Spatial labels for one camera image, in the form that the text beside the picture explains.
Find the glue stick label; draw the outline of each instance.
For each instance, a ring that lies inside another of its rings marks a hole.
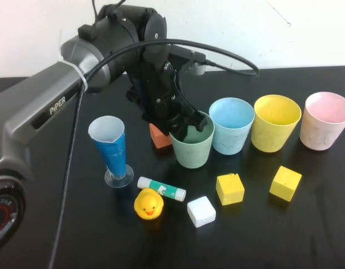
[[[178,190],[178,188],[175,188],[175,187],[172,187],[160,182],[156,182],[154,180],[150,182],[149,188],[153,189],[160,195],[163,195],[172,199],[175,198],[176,191]]]

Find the yellow cup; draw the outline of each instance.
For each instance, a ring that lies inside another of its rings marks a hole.
[[[280,150],[302,116],[296,102],[282,95],[262,96],[255,102],[254,110],[252,143],[264,152]]]

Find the yellow cube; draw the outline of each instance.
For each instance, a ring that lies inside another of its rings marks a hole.
[[[245,188],[238,174],[217,177],[216,191],[223,206],[242,202],[245,194]]]
[[[301,174],[280,166],[274,176],[269,192],[290,202],[301,177]]]

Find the foam block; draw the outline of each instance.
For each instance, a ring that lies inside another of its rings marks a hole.
[[[157,149],[171,145],[170,136],[165,136],[155,125],[149,124],[150,136]]]
[[[188,214],[196,228],[213,222],[216,211],[206,196],[188,203]]]
[[[238,174],[217,177],[216,191],[223,206],[242,202],[245,194],[245,188]]]
[[[290,202],[301,177],[301,174],[280,166],[277,174],[274,176],[269,192]]]

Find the black cable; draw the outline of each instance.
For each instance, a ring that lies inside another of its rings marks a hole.
[[[96,12],[96,7],[95,7],[95,0],[92,0],[92,5],[93,5],[93,10],[94,10],[94,16],[95,16],[95,21],[94,21],[94,26],[98,22],[98,13]]]
[[[82,104],[84,92],[85,91],[83,89],[83,86],[80,87],[79,92],[78,92],[78,100],[77,100],[76,108],[74,111],[71,136],[70,136],[70,140],[69,140],[69,149],[68,149],[68,157],[67,157],[67,161],[66,161],[66,169],[64,171],[62,199],[60,201],[57,230],[55,232],[53,248],[52,248],[52,252],[50,254],[50,259],[49,259],[49,263],[48,263],[48,269],[53,269],[55,256],[57,255],[60,230],[62,228],[63,214],[64,214],[65,205],[66,205],[66,197],[67,197],[67,190],[68,190],[68,178],[69,178],[69,173],[71,171],[71,163],[72,163],[72,158],[73,158],[73,146],[74,146],[74,142],[76,140],[77,124],[78,124],[79,112],[81,109],[81,104]]]
[[[185,46],[189,46],[189,47],[195,47],[195,48],[199,48],[199,49],[205,49],[205,50],[209,50],[210,52],[215,52],[215,53],[219,53],[225,56],[228,56],[232,59],[235,59],[239,62],[244,63],[245,65],[251,67],[254,72],[251,71],[239,71],[239,70],[235,70],[235,69],[231,69],[228,67],[223,67],[220,66],[219,64],[216,64],[214,62],[211,62],[209,60],[204,61],[203,63],[200,64],[205,64],[208,66],[215,66],[218,67],[222,70],[228,71],[228,72],[232,72],[232,73],[236,73],[236,74],[240,74],[240,75],[244,75],[244,76],[256,76],[259,74],[260,70],[258,69],[258,67],[256,65],[254,65],[253,63],[251,63],[249,60],[238,56],[232,52],[228,52],[227,50],[224,49],[219,49],[210,45],[205,45],[205,44],[201,44],[201,43],[197,43],[197,42],[193,42],[193,41],[187,41],[187,40],[181,40],[181,39],[159,39],[159,40],[151,40],[151,41],[142,41],[139,43],[135,43],[133,45],[127,46],[125,48],[122,48],[121,50],[113,53],[112,55],[104,58],[103,60],[101,60],[95,67],[93,67],[93,69],[86,75],[86,79],[87,82],[89,82],[93,76],[107,63],[109,63],[110,61],[114,60],[116,57],[130,52],[131,50],[137,50],[143,47],[147,47],[147,46],[152,46],[152,45],[166,45],[166,44],[174,44],[174,45],[185,45]]]
[[[121,6],[126,0],[120,0],[117,4],[114,5],[114,8]]]

